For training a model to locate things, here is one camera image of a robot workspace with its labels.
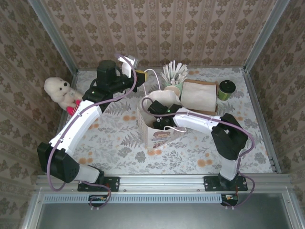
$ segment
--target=black lid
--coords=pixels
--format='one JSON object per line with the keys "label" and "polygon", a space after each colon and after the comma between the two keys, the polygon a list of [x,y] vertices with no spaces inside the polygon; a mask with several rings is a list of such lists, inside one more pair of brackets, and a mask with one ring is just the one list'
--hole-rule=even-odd
{"label": "black lid", "polygon": [[231,80],[224,80],[220,83],[219,89],[226,94],[231,94],[235,91],[236,86]]}

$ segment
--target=table surface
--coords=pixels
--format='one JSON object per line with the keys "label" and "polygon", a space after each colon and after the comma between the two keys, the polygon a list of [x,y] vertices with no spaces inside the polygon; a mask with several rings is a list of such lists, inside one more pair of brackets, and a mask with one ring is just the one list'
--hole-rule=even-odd
{"label": "table surface", "polygon": [[[156,72],[161,78],[161,69]],[[96,71],[78,72],[76,89],[84,93],[95,78]],[[188,79],[207,82],[228,79],[236,84],[236,91],[227,101],[217,99],[217,113],[234,115],[255,139],[255,148],[244,156],[240,170],[272,172],[241,68],[189,69]],[[145,86],[148,92],[158,90],[153,73],[149,74]],[[119,102],[111,103],[85,133],[73,158],[80,164],[100,168],[107,175],[219,173],[221,157],[211,135],[188,129],[183,137],[148,151],[142,142],[136,116],[137,103],[143,97],[144,90],[140,87],[137,93],[131,92]]]}

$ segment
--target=paper bag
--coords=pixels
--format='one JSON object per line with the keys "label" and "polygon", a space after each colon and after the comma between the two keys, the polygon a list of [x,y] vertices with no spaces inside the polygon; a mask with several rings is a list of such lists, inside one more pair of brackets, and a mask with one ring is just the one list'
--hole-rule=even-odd
{"label": "paper bag", "polygon": [[[153,91],[146,97],[151,98],[153,101],[158,100],[162,105],[167,107],[170,107],[173,104],[181,105],[179,98],[173,91]],[[153,122],[157,119],[154,116],[147,114],[142,109],[142,100],[143,99],[141,99],[137,105],[138,125],[143,141],[148,150],[157,149],[158,147],[169,143],[184,134],[183,132],[179,132],[174,129],[154,129]],[[144,108],[147,109],[151,104],[151,101],[145,100]],[[175,129],[185,131],[184,127],[175,127]]]}

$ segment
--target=white stuffed animal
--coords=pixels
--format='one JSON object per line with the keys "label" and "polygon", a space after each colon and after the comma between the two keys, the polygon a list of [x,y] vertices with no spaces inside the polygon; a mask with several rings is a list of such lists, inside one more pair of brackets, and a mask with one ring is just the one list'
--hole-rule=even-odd
{"label": "white stuffed animal", "polygon": [[70,88],[67,81],[59,77],[51,77],[44,82],[44,90],[51,99],[66,110],[67,106],[76,107],[76,100],[82,100],[82,94]]}

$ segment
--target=patterned wallpaper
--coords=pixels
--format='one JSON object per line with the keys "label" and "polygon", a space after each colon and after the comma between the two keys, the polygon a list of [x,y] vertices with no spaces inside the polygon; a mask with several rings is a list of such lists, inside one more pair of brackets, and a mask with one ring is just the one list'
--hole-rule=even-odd
{"label": "patterned wallpaper", "polygon": [[251,77],[281,168],[305,210],[305,1],[289,2]]}
{"label": "patterned wallpaper", "polygon": [[0,0],[0,228],[18,228],[41,171],[36,148],[56,133],[59,106],[44,80],[71,80],[26,0]]}
{"label": "patterned wallpaper", "polygon": [[276,0],[43,0],[74,62],[243,65]]}

